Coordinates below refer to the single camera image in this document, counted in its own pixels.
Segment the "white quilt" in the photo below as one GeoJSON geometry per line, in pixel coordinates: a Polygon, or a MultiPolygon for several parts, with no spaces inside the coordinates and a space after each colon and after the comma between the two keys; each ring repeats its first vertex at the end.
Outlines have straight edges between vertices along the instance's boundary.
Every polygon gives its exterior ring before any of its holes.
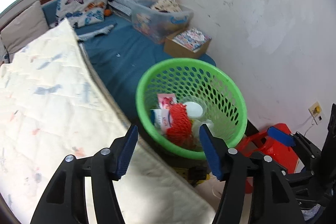
{"type": "MultiPolygon", "coordinates": [[[[0,68],[0,192],[28,224],[66,155],[91,156],[124,136],[118,118],[85,66],[67,20],[0,68]]],[[[127,174],[115,182],[125,223],[212,223],[213,208],[139,140],[127,174]]],[[[95,223],[90,181],[87,210],[95,223]]]]}

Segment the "butterfly pillow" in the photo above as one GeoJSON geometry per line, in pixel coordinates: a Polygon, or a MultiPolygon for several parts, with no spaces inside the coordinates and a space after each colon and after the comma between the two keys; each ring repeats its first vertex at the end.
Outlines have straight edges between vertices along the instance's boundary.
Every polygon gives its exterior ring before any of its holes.
{"type": "Polygon", "coordinates": [[[104,21],[107,0],[58,0],[56,23],[67,18],[75,28],[104,21]]]}

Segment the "colorful book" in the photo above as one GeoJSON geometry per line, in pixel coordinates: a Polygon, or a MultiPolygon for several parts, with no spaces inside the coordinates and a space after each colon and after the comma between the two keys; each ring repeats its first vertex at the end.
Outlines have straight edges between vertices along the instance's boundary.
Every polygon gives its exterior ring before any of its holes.
{"type": "Polygon", "coordinates": [[[210,36],[204,34],[199,29],[192,28],[178,34],[172,40],[193,52],[197,52],[199,47],[210,39],[210,36]]]}

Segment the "mattress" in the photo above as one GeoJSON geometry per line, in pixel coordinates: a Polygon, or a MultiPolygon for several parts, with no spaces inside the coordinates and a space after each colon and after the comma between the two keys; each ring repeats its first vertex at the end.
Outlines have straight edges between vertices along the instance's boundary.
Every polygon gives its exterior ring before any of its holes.
{"type": "MultiPolygon", "coordinates": [[[[108,34],[84,42],[90,61],[99,77],[115,98],[122,111],[133,121],[137,117],[135,92],[141,76],[154,64],[172,58],[163,51],[163,45],[133,29],[131,22],[112,15],[105,21],[76,29],[84,34],[117,23],[108,34]]],[[[201,60],[216,65],[211,57],[203,54],[201,60]]]]}
{"type": "MultiPolygon", "coordinates": [[[[90,72],[67,20],[0,68],[0,192],[22,224],[66,155],[92,156],[129,127],[90,72]]],[[[89,178],[85,186],[95,223],[89,178]]],[[[126,223],[206,224],[215,215],[141,138],[114,186],[126,223]]]]}

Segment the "white wall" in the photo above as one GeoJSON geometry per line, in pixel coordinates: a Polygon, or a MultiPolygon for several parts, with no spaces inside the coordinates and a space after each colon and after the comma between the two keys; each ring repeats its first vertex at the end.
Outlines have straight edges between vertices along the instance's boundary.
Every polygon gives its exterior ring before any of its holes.
{"type": "Polygon", "coordinates": [[[208,54],[240,88],[249,120],[304,133],[318,100],[326,119],[306,136],[321,148],[336,102],[336,0],[178,1],[213,37],[208,54]]]}

